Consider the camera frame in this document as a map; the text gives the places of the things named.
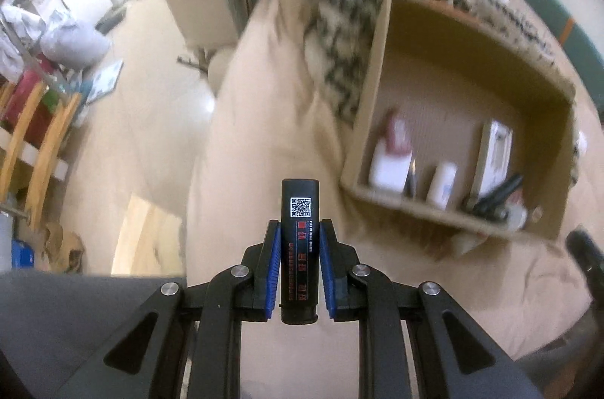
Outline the black rectangular lighter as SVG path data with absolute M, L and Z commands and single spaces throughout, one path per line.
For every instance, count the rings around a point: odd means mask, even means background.
M 282 322 L 314 324 L 317 320 L 319 182 L 282 180 Z

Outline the white charger plug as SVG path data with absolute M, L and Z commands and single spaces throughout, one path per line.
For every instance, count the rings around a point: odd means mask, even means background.
M 521 230 L 527 221 L 527 209 L 519 204 L 506 204 L 505 208 L 507 210 L 506 228 L 509 231 Z

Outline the white earbuds case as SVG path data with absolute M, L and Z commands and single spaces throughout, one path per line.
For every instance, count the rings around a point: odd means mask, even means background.
M 368 184 L 375 189 L 402 194 L 407 185 L 412 157 L 412 151 L 404 155 L 389 154 L 386 139 L 381 138 L 376 144 L 373 159 L 371 159 Z

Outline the black gold battery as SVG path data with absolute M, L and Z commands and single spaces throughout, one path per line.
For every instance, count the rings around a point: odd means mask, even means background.
M 411 199 L 417 197 L 418 180 L 417 180 L 417 163 L 416 159 L 413 158 L 410 161 L 410 169 L 407 173 L 407 184 L 405 185 L 405 192 Z

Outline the black cable device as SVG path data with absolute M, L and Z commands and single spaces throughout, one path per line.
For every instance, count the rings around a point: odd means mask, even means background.
M 484 196 L 468 194 L 461 205 L 466 214 L 481 218 L 490 222 L 503 223 L 509 217 L 506 208 L 508 198 L 523 184 L 524 176 L 520 173 L 511 175 L 504 182 L 497 185 Z

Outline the white pill bottle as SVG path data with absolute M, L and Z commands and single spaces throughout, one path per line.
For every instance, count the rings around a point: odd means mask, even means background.
M 453 192 L 457 172 L 458 166 L 452 162 L 441 162 L 438 164 L 426 197 L 426 201 L 430 205 L 440 210 L 447 208 L 451 193 Z

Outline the white remote control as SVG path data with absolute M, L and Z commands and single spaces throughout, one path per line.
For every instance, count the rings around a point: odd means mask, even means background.
M 496 120 L 484 123 L 470 197 L 483 197 L 506 180 L 512 145 L 511 128 Z

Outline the pink perfume bottle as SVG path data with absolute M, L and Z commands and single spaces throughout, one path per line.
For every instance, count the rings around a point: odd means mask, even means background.
M 388 155 L 403 157 L 411 153 L 411 140 L 407 131 L 407 122 L 405 122 L 400 110 L 392 109 L 388 112 L 384 139 Z

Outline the teal cushion with orange stripe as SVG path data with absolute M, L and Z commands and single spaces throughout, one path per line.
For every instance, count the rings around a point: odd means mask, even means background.
M 603 56 L 559 0 L 525 0 L 574 66 L 603 121 Z

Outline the brown cardboard box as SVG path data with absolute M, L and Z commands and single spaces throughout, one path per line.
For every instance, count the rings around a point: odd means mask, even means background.
M 466 214 L 482 128 L 513 130 L 509 170 L 524 176 L 527 236 L 555 239 L 571 187 L 575 89 L 540 69 L 474 18 L 433 0 L 383 0 L 341 182 L 366 202 L 455 229 L 505 239 Z M 372 188 L 368 173 L 386 116 L 400 110 L 417 163 L 418 195 Z M 426 201 L 436 167 L 458 166 L 447 208 Z

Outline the white bathroom scale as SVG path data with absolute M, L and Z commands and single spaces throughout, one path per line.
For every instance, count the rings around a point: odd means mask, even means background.
M 114 91 L 123 66 L 124 61 L 118 60 L 97 71 L 92 76 L 90 91 L 86 99 L 88 105 Z

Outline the patterned fuzzy blanket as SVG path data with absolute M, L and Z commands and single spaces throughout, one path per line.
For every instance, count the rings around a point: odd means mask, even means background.
M 477 18 L 498 33 L 521 57 L 555 76 L 552 43 L 518 9 L 504 0 L 437 0 Z M 353 124 L 368 71 L 371 43 L 383 0 L 310 0 L 304 38 L 309 72 L 333 113 Z

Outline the white plastic bag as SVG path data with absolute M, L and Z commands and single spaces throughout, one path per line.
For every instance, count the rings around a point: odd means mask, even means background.
M 111 45 L 112 41 L 94 27 L 73 20 L 54 23 L 40 39 L 45 57 L 74 70 L 97 64 Z

